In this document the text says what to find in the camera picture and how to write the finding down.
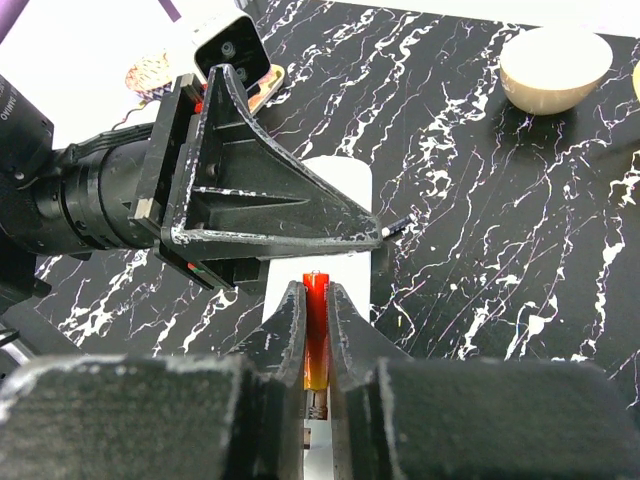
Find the orange red AAA battery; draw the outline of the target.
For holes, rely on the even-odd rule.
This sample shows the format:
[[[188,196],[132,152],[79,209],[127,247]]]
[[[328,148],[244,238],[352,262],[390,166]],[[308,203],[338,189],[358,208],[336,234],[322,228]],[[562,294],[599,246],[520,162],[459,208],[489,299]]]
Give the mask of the orange red AAA battery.
[[[306,293],[306,342],[304,388],[326,390],[329,384],[329,333],[327,294],[329,275],[320,271],[303,274]]]

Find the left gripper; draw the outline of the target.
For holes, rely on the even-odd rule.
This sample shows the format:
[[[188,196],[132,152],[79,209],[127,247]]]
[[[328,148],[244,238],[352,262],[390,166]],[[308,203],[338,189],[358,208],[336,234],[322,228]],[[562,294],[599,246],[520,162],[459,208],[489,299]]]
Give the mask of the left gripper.
[[[378,219],[251,115],[232,66],[182,75],[161,102],[132,209],[154,255],[207,288],[262,291],[272,258],[368,251]]]

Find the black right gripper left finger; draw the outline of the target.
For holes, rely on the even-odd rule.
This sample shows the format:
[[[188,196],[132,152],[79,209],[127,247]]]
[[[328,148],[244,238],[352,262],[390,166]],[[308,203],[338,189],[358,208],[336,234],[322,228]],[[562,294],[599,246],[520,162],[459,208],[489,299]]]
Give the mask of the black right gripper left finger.
[[[299,479],[305,289],[228,354],[44,356],[1,388],[5,479]]]

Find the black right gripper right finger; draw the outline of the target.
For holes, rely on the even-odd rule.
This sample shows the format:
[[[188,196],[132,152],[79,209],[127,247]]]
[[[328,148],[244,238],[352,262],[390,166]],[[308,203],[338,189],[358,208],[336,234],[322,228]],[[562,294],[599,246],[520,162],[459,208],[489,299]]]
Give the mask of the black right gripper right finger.
[[[639,429],[589,363],[416,359],[327,293],[338,479],[635,479]]]

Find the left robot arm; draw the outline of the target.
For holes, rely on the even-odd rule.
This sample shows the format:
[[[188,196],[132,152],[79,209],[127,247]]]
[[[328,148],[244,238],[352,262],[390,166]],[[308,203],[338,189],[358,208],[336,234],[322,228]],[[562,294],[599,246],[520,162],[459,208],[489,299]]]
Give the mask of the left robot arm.
[[[232,66],[180,76],[151,123],[63,149],[1,85],[1,306],[50,293],[41,256],[152,250],[207,289],[250,288],[277,258],[371,251],[377,218],[273,140]]]

